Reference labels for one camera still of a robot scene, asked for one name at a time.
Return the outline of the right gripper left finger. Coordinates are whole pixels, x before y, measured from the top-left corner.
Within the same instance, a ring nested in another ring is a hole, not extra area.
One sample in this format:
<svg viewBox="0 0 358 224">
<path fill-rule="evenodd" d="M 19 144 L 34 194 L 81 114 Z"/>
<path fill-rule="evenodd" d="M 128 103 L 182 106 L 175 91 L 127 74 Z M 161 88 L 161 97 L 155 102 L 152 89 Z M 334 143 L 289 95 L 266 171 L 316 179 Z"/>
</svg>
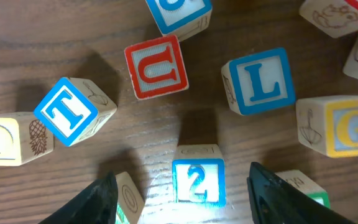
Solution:
<svg viewBox="0 0 358 224">
<path fill-rule="evenodd" d="M 115 224 L 118 187 L 115 175 L 97 179 L 40 224 Z"/>
</svg>

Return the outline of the blue T block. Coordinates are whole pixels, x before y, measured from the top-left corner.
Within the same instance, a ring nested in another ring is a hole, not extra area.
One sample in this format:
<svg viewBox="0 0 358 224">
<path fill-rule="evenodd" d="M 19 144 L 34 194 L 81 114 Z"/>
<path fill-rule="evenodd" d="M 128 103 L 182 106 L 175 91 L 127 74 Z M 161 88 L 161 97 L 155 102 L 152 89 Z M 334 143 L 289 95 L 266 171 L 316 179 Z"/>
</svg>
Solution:
<svg viewBox="0 0 358 224">
<path fill-rule="evenodd" d="M 70 147 L 94 136 L 117 105 L 93 81 L 63 77 L 34 110 L 47 129 Z"/>
</svg>

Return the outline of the red U block right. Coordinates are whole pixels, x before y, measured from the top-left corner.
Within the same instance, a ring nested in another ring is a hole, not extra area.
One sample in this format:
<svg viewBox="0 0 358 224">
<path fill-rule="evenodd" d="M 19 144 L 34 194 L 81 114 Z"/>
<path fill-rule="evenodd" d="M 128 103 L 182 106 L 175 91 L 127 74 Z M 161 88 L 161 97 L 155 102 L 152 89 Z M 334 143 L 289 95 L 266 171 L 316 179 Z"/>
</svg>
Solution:
<svg viewBox="0 0 358 224">
<path fill-rule="evenodd" d="M 167 35 L 124 50 L 138 100 L 169 95 L 189 88 L 178 37 Z"/>
</svg>

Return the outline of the blue 2 block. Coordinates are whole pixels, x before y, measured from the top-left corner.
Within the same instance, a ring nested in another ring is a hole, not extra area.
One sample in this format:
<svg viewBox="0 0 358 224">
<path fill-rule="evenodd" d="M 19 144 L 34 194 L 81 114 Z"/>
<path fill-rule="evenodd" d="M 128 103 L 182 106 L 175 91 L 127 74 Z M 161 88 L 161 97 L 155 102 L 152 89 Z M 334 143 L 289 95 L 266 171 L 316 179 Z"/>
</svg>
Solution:
<svg viewBox="0 0 358 224">
<path fill-rule="evenodd" d="M 180 145 L 172 161 L 176 203 L 226 205 L 225 164 L 217 144 Z"/>
</svg>

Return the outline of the red M block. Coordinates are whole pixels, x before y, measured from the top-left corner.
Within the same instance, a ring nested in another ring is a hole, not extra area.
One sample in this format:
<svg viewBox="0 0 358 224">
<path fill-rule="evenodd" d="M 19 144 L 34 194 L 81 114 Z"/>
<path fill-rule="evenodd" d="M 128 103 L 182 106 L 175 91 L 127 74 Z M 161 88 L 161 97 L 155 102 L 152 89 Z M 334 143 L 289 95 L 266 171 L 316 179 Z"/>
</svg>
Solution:
<svg viewBox="0 0 358 224">
<path fill-rule="evenodd" d="M 306 0 L 299 14 L 333 38 L 358 31 L 358 0 Z"/>
</svg>

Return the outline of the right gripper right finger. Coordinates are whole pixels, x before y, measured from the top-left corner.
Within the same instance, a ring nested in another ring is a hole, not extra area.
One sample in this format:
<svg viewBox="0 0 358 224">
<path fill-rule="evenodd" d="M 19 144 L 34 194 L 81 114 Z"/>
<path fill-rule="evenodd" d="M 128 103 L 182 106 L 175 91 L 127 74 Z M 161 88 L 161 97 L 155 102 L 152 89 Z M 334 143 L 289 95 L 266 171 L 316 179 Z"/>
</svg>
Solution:
<svg viewBox="0 0 358 224">
<path fill-rule="evenodd" d="M 258 162 L 247 178 L 252 220 L 258 224 L 354 224 L 309 198 Z"/>
</svg>

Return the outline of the blue 5 block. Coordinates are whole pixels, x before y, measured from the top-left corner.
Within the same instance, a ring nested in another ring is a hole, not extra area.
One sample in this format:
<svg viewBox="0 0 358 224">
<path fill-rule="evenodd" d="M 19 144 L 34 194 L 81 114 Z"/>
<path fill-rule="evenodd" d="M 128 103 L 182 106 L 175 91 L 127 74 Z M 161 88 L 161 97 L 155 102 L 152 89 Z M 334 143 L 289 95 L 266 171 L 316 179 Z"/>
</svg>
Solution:
<svg viewBox="0 0 358 224">
<path fill-rule="evenodd" d="M 213 5 L 210 0 L 146 0 L 163 36 L 186 40 L 209 26 Z"/>
</svg>

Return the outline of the yellow G block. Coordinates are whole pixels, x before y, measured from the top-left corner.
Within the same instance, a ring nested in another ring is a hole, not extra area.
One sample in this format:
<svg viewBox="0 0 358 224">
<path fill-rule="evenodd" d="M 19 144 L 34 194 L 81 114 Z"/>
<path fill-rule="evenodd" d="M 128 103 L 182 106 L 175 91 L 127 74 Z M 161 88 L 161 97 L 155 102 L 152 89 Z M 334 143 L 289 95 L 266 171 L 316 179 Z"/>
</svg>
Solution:
<svg viewBox="0 0 358 224">
<path fill-rule="evenodd" d="M 304 98 L 296 102 L 299 142 L 325 156 L 358 156 L 358 95 Z"/>
</svg>

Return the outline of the yellow O block centre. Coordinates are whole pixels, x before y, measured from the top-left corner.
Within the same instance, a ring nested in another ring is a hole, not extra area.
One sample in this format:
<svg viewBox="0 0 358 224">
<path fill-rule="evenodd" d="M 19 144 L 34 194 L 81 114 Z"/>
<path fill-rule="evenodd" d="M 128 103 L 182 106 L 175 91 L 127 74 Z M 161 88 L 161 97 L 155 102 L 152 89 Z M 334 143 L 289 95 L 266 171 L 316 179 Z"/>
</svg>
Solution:
<svg viewBox="0 0 358 224">
<path fill-rule="evenodd" d="M 53 149 L 53 134 L 32 112 L 0 114 L 0 166 L 21 166 Z"/>
</svg>

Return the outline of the green J block centre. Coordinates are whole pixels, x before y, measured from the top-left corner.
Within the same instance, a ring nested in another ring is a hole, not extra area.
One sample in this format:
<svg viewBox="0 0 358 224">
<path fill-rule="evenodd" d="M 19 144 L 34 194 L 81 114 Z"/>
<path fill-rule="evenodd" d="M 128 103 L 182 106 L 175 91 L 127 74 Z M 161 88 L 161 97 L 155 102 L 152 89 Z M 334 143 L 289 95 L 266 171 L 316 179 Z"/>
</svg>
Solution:
<svg viewBox="0 0 358 224">
<path fill-rule="evenodd" d="M 118 199 L 115 224 L 137 224 L 144 208 L 135 183 L 127 172 L 116 175 Z"/>
</svg>

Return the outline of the green 4 block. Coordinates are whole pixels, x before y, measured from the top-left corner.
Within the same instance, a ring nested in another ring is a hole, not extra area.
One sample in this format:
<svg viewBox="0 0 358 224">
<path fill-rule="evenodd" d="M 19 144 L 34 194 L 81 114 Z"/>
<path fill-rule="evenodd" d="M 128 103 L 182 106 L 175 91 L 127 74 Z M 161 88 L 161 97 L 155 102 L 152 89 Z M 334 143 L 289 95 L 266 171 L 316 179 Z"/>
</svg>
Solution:
<svg viewBox="0 0 358 224">
<path fill-rule="evenodd" d="M 309 198 L 312 198 L 327 208 L 331 208 L 331 203 L 329 201 L 327 191 L 325 191 L 320 185 L 318 185 L 300 170 L 287 170 L 283 172 L 276 172 L 275 174 L 294 186 L 300 192 L 303 192 Z"/>
</svg>

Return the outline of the blue L block right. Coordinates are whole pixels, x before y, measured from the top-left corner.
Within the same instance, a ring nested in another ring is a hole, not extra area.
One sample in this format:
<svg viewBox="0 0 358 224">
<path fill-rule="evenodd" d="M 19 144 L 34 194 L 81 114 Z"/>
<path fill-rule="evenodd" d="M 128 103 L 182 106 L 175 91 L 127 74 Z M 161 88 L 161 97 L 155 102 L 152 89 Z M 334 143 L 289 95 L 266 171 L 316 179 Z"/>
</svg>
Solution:
<svg viewBox="0 0 358 224">
<path fill-rule="evenodd" d="M 228 61 L 221 68 L 230 109 L 242 116 L 293 105 L 296 101 L 287 52 L 276 48 Z"/>
</svg>

